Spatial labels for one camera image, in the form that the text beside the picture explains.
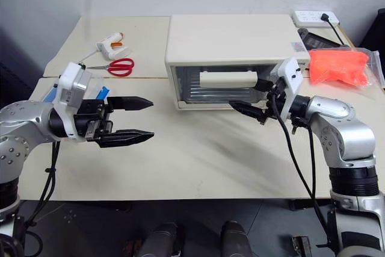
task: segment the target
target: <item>orange bag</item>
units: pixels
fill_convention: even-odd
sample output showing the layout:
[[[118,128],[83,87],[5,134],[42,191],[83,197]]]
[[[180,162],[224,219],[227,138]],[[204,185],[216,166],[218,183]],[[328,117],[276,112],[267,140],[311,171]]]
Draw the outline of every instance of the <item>orange bag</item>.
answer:
[[[310,82],[343,81],[351,85],[368,85],[365,67],[369,57],[360,51],[310,51]]]

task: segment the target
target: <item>power strip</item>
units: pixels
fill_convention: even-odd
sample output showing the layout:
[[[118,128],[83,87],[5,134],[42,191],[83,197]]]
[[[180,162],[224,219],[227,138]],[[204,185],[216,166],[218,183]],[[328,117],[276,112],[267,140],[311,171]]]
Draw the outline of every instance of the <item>power strip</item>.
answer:
[[[317,28],[330,27],[329,23],[321,20],[321,15],[326,13],[329,15],[330,23],[336,27],[339,24],[338,18],[331,11],[305,11],[297,10],[293,13],[292,18],[296,27]]]

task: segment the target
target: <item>plastic bag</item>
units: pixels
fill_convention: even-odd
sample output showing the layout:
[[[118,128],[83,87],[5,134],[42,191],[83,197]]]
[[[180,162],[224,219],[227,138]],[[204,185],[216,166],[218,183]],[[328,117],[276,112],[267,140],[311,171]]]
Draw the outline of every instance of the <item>plastic bag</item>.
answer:
[[[343,81],[367,87],[385,87],[378,52],[365,48],[314,49],[310,54],[310,82]]]

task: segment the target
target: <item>white toaster oven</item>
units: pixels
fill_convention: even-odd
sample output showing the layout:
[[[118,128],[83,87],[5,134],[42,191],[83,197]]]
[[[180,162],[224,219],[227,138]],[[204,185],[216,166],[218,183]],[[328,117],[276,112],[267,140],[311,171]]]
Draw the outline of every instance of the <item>white toaster oven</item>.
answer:
[[[286,14],[204,14],[171,17],[165,65],[180,110],[230,108],[229,100],[256,104],[265,93],[258,78],[285,58],[301,69],[310,60]]]

